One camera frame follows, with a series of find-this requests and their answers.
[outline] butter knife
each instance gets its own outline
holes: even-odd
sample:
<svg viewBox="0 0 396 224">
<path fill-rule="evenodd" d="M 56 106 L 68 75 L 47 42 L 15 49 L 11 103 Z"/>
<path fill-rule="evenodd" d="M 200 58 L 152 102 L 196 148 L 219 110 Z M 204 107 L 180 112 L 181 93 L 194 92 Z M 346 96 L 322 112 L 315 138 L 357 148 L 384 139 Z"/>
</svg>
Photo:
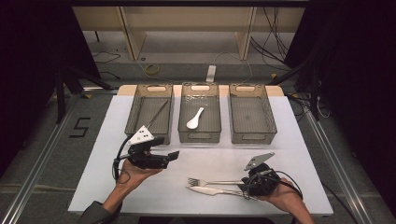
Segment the butter knife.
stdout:
<svg viewBox="0 0 396 224">
<path fill-rule="evenodd" d="M 235 191 L 235 190 L 227 190 L 227 189 L 212 189 L 212 188 L 205 188 L 205 187 L 186 187 L 190 190 L 193 190 L 195 192 L 203 193 L 206 195 L 212 195 L 215 196 L 216 194 L 232 194 L 236 196 L 242 196 L 242 197 L 248 197 L 248 195 L 244 195 L 242 191 Z M 254 197 L 249 197 L 249 199 L 257 201 L 256 198 Z"/>
</svg>

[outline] black cable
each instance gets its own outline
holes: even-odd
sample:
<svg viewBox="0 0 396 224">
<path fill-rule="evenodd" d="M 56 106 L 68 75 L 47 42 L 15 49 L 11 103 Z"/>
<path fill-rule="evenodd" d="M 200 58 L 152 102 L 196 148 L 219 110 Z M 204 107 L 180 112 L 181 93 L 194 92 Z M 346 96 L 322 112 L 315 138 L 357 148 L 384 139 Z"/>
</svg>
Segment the black cable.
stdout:
<svg viewBox="0 0 396 224">
<path fill-rule="evenodd" d="M 245 184 L 245 185 L 247 185 L 247 196 L 245 195 L 245 192 L 244 192 L 244 191 L 242 191 L 242 194 L 244 195 L 244 198 L 247 199 L 247 200 L 250 200 L 250 195 L 248 194 L 248 192 L 249 192 L 249 190 L 250 190 L 251 182 L 252 182 L 253 179 L 255 179 L 256 176 L 258 176 L 258 175 L 259 175 L 259 174 L 255 174 L 255 175 L 253 175 L 252 177 L 250 177 L 250 178 L 248 179 L 247 183 Z"/>
<path fill-rule="evenodd" d="M 276 171 L 276 173 L 280 173 L 280 174 L 282 174 L 282 175 L 287 176 L 287 177 L 296 185 L 297 189 L 298 189 L 300 192 L 302 192 L 301 189 L 300 189 L 300 186 L 298 186 L 297 182 L 295 182 L 295 180 L 294 180 L 293 178 L 291 178 L 290 175 L 288 175 L 288 174 L 286 174 L 285 172 L 282 172 L 282 171 Z"/>
<path fill-rule="evenodd" d="M 119 174 L 119 165 L 120 165 L 120 161 L 121 161 L 121 159 L 120 159 L 120 156 L 121 156 L 121 152 L 122 152 L 122 150 L 124 149 L 124 147 L 125 147 L 125 144 L 128 142 L 128 140 L 129 139 L 131 139 L 132 138 L 132 136 L 134 136 L 133 134 L 130 134 L 130 135 L 127 135 L 126 136 L 126 138 L 125 138 L 125 140 L 122 142 L 122 144 L 121 144 L 121 146 L 120 146 L 120 149 L 119 149 L 119 152 L 117 153 L 117 157 L 116 157 L 116 159 L 114 159 L 114 161 L 113 161 L 113 178 L 117 181 L 118 179 L 119 179 L 119 177 L 120 177 L 120 174 Z"/>
<path fill-rule="evenodd" d="M 121 77 L 116 76 L 116 75 L 114 75 L 114 74 L 111 73 L 111 72 L 99 72 L 99 73 L 107 73 L 107 74 L 110 74 L 111 76 L 115 77 L 116 79 L 121 79 Z"/>
<path fill-rule="evenodd" d="M 278 30 L 277 30 L 277 12 L 278 12 L 278 8 L 275 7 L 275 9 L 274 9 L 274 22 L 273 22 L 272 25 L 271 25 L 270 19 L 268 18 L 267 12 L 265 11 L 265 7 L 263 7 L 262 9 L 263 9 L 264 15 L 265 15 L 265 17 L 266 17 L 266 19 L 268 21 L 268 25 L 271 28 L 271 32 L 270 32 L 269 35 L 274 34 L 274 37 L 276 38 L 276 44 L 277 44 L 277 48 L 279 50 L 279 54 L 284 59 L 283 54 L 285 54 L 285 55 L 287 54 L 285 52 L 285 49 L 288 49 L 288 48 L 286 48 L 286 46 L 283 44 L 282 39 L 278 35 Z"/>
<path fill-rule="evenodd" d="M 303 199 L 303 193 L 300 192 L 300 191 L 299 191 L 297 188 L 295 188 L 293 185 L 288 184 L 288 183 L 286 183 L 286 182 L 283 182 L 283 181 L 281 181 L 281 180 L 278 180 L 278 179 L 269 177 L 269 176 L 262 175 L 261 177 L 262 177 L 262 178 L 265 178 L 265 179 L 273 180 L 273 181 L 275 181 L 275 182 L 277 182 L 277 183 L 279 183 L 279 184 L 281 184 L 281 185 L 284 185 L 284 186 L 287 186 L 287 187 L 293 189 L 294 191 L 296 191 L 296 193 L 298 194 L 298 196 L 300 196 L 300 198 Z"/>
<path fill-rule="evenodd" d="M 293 97 L 294 99 L 296 99 L 296 100 L 300 100 L 300 101 L 307 101 L 307 102 L 310 102 L 311 100 L 310 99 L 305 99 L 305 98 L 300 98 L 300 97 L 295 97 L 295 96 L 293 96 L 294 94 L 291 94 L 290 96 L 291 97 Z"/>
<path fill-rule="evenodd" d="M 306 111 L 305 111 L 305 113 L 297 120 L 297 123 L 298 122 L 300 122 L 300 120 L 306 115 L 306 113 L 308 113 L 310 110 L 309 109 L 307 109 Z"/>
<path fill-rule="evenodd" d="M 262 47 L 262 46 L 259 45 L 259 43 L 257 43 L 257 41 L 256 41 L 253 37 L 251 37 L 251 40 L 253 40 L 253 42 L 250 43 L 251 46 L 252 46 L 255 50 L 257 50 L 257 51 L 262 55 L 262 61 L 263 61 L 267 66 L 272 67 L 272 68 L 275 68 L 275 69 L 278 69 L 278 70 L 282 70 L 282 71 L 287 71 L 287 72 L 290 71 L 289 69 L 284 69 L 284 68 L 279 68 L 279 67 L 272 66 L 271 64 L 269 64 L 268 62 L 266 62 L 265 59 L 264 59 L 264 56 L 267 57 L 267 58 L 270 58 L 270 59 L 277 60 L 277 61 L 279 61 L 279 62 L 281 62 L 281 63 L 284 64 L 284 62 L 283 62 L 282 60 L 280 60 L 280 59 L 277 58 L 273 53 L 271 53 L 270 51 L 268 51 L 267 49 L 264 48 L 265 44 L 264 44 L 263 47 Z"/>
<path fill-rule="evenodd" d="M 347 208 L 347 205 L 344 204 L 343 201 L 341 201 L 341 199 L 334 193 L 334 191 L 332 191 L 325 183 L 323 183 L 323 181 L 320 180 L 320 183 L 322 184 L 322 186 L 327 189 L 334 197 L 335 199 L 345 208 L 345 210 L 347 211 L 347 213 L 350 215 L 350 217 L 353 219 L 353 221 L 356 224 L 359 224 L 359 221 L 355 218 L 355 216 L 352 214 L 352 212 Z"/>
<path fill-rule="evenodd" d="M 300 107 L 301 107 L 301 113 L 298 114 L 294 114 L 294 116 L 301 116 L 304 113 L 304 106 L 302 104 L 302 102 L 298 101 L 295 97 L 293 97 L 292 95 L 286 95 L 288 97 L 289 100 L 292 100 L 293 102 L 296 102 Z"/>
<path fill-rule="evenodd" d="M 110 54 L 110 55 L 116 55 L 117 57 L 115 57 L 113 59 L 110 59 L 108 61 L 105 61 L 105 62 L 96 62 L 96 63 L 109 63 L 109 62 L 114 61 L 114 60 L 118 59 L 119 57 L 121 57 L 120 54 L 110 53 L 110 52 L 106 52 L 106 51 L 100 51 L 99 53 L 92 55 L 92 57 L 94 58 L 94 57 L 98 56 L 101 53 L 106 53 L 106 54 Z"/>
</svg>

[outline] aluminum rail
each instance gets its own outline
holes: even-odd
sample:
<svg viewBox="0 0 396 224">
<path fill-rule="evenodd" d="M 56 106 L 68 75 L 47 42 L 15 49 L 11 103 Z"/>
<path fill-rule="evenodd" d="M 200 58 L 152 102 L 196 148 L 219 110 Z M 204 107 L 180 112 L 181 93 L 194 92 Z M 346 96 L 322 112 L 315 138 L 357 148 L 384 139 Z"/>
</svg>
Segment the aluminum rail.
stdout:
<svg viewBox="0 0 396 224">
<path fill-rule="evenodd" d="M 41 174 L 43 173 L 53 150 L 56 148 L 56 145 L 62 135 L 62 132 L 64 131 L 65 124 L 69 120 L 70 114 L 73 111 L 73 108 L 78 102 L 78 100 L 79 100 L 79 95 L 72 95 L 72 97 L 70 98 L 64 118 L 59 124 L 55 125 L 55 128 L 52 131 L 52 134 L 50 135 L 49 140 L 44 146 L 40 156 L 35 162 L 32 171 L 27 176 L 25 182 L 21 186 L 20 191 L 15 196 L 13 202 L 11 203 L 6 214 L 4 215 L 2 224 L 17 223 L 19 217 L 21 216 L 24 206 L 27 204 L 35 188 L 35 184 L 37 183 L 37 180 L 40 178 Z"/>
<path fill-rule="evenodd" d="M 361 224 L 373 223 L 367 212 L 366 207 L 364 206 L 363 201 L 361 200 L 361 197 L 359 196 L 359 193 L 353 186 L 351 179 L 346 172 L 346 169 L 342 165 L 341 161 L 338 159 L 334 148 L 332 147 L 332 144 L 327 138 L 327 135 L 324 132 L 320 121 L 316 121 L 311 112 L 307 112 L 306 115 L 326 155 L 326 159 L 332 167 L 332 171 L 334 172 L 334 175 L 338 180 L 341 190 L 346 196 L 346 200 L 348 201 L 355 218 Z"/>
</svg>

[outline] plastic bin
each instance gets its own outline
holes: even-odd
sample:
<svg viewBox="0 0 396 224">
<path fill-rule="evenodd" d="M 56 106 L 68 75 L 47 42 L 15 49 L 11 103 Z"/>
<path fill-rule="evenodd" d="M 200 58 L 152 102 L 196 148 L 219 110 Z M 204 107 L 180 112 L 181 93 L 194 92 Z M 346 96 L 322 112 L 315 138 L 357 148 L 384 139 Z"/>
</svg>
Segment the plastic bin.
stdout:
<svg viewBox="0 0 396 224">
<path fill-rule="evenodd" d="M 196 129 L 189 122 L 204 108 Z M 219 85 L 217 83 L 183 83 L 180 99 L 178 135 L 181 143 L 218 143 L 221 133 Z"/>
<path fill-rule="evenodd" d="M 163 144 L 169 145 L 173 101 L 172 85 L 138 85 L 125 133 L 135 133 L 145 125 L 152 135 L 163 137 Z"/>
<path fill-rule="evenodd" d="M 271 144 L 276 123 L 262 84 L 231 84 L 229 108 L 234 144 Z"/>
</svg>

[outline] table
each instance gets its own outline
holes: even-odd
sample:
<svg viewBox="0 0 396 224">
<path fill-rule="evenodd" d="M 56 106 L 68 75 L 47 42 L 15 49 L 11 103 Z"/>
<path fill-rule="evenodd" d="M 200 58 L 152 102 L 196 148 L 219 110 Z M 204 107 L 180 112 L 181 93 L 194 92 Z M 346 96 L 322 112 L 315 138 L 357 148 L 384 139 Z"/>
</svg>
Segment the table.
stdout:
<svg viewBox="0 0 396 224">
<path fill-rule="evenodd" d="M 120 88 L 107 110 L 92 154 L 78 188 L 68 208 L 83 212 L 92 201 L 103 202 L 114 188 L 111 165 L 125 139 L 125 124 L 129 116 L 135 86 Z M 304 194 L 304 202 L 313 216 L 329 216 L 332 208 L 318 179 L 304 139 L 290 108 L 287 97 L 279 87 L 267 87 L 278 133 L 271 145 L 233 145 L 231 143 L 228 86 L 220 86 L 221 136 L 218 144 L 181 144 L 177 123 L 180 108 L 180 86 L 174 86 L 175 101 L 171 144 L 154 147 L 154 154 L 180 151 L 176 161 L 166 170 L 147 179 L 123 202 L 123 213 L 138 216 L 212 216 L 212 217 L 270 217 L 282 215 L 267 202 L 248 201 L 233 195 L 208 196 L 186 189 L 187 178 L 205 180 L 237 180 L 248 176 L 244 168 L 253 156 L 275 152 L 266 163 L 275 170 L 291 175 Z"/>
</svg>

